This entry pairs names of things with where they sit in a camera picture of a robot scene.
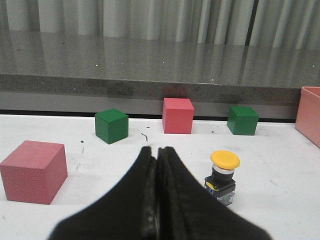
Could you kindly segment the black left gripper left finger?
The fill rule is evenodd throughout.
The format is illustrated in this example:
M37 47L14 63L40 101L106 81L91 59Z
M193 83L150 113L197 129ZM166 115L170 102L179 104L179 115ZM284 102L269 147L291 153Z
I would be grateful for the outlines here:
M155 240L156 159L144 146L122 179L104 196L59 222L50 240Z

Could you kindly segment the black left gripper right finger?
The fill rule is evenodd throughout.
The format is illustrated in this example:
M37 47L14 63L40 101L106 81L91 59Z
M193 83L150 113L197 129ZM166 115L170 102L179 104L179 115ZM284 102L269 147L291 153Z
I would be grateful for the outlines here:
M270 240L259 226L213 198L172 147L159 148L156 188L161 240Z

